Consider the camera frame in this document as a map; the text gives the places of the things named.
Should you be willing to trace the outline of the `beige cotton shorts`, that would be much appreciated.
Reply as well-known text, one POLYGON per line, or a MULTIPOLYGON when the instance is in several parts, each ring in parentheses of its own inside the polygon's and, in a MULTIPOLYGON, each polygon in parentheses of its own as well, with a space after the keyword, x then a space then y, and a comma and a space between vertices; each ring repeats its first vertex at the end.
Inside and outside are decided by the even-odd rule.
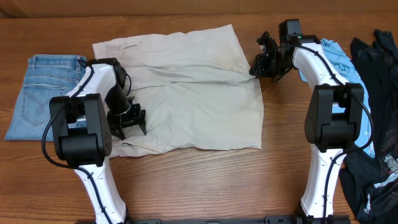
POLYGON ((259 80, 232 25, 169 35, 148 34, 93 45, 96 58, 118 59, 146 132, 124 130, 112 156, 140 157, 195 147, 262 147, 264 105, 259 80))

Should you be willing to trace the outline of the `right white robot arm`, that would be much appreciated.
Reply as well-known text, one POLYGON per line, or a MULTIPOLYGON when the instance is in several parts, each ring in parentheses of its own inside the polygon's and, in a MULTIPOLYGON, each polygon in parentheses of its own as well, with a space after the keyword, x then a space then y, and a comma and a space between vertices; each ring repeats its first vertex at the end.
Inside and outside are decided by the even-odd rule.
POLYGON ((292 223, 349 223, 333 213, 333 198, 344 158, 361 129, 364 89, 332 66, 314 35, 285 35, 280 44, 264 32, 256 42, 262 53, 249 73, 276 82, 291 69, 305 76, 312 97, 304 121, 312 158, 307 186, 292 223))

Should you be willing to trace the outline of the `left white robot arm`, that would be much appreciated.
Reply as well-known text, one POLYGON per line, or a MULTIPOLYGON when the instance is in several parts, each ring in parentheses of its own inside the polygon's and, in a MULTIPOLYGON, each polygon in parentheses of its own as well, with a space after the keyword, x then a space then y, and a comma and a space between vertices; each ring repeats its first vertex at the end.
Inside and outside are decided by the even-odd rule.
POLYGON ((73 169, 89 195, 95 223, 132 223, 111 172, 112 138, 138 125, 146 133, 146 112, 123 92, 131 77, 116 58, 82 61, 85 75, 65 96, 49 103, 50 121, 60 167, 73 169))

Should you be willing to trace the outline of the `light blue shirt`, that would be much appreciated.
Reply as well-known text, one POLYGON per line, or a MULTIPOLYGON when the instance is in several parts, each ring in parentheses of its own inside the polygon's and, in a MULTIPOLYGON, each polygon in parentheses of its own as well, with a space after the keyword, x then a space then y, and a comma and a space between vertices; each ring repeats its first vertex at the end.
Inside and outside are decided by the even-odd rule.
MULTIPOLYGON (((351 59, 345 54, 343 49, 337 42, 333 40, 328 40, 323 38, 321 40, 321 45, 323 47, 323 53, 325 54, 326 58, 329 62, 333 65, 335 70, 346 80, 350 83, 359 83, 364 88, 364 105, 371 111, 369 106, 369 94, 362 81, 359 73, 355 69, 351 59)), ((366 115, 365 111, 362 111, 362 120, 361 120, 361 130, 360 135, 355 141, 355 145, 363 146, 367 143, 370 135, 371 135, 371 123, 369 121, 368 116, 366 115)))

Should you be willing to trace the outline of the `folded light blue jeans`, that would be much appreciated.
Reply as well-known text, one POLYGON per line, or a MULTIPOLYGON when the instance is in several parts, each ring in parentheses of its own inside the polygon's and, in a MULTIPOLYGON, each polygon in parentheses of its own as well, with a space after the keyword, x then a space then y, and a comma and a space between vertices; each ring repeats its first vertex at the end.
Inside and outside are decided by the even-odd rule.
POLYGON ((81 55, 37 54, 29 58, 11 124, 8 141, 39 141, 50 121, 49 101, 72 91, 85 74, 81 55))

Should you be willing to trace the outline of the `dark navy garment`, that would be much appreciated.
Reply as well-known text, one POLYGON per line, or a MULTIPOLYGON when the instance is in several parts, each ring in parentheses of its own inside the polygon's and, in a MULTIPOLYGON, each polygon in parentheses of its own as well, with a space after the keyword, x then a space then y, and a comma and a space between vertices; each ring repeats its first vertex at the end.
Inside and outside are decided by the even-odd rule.
POLYGON ((353 152, 340 170, 343 193, 360 223, 397 223, 397 47, 392 33, 351 42, 352 63, 368 91, 374 155, 353 152))

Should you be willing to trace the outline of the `black aluminium frame rail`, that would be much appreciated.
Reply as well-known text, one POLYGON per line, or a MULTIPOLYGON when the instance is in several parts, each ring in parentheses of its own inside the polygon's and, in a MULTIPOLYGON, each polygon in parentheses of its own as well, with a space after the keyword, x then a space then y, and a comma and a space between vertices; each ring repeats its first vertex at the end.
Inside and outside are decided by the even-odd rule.
POLYGON ((130 219, 127 223, 133 224, 322 224, 343 223, 350 224, 349 216, 329 216, 323 218, 301 217, 298 215, 267 215, 264 218, 227 218, 227 219, 198 219, 198 220, 161 220, 130 219))

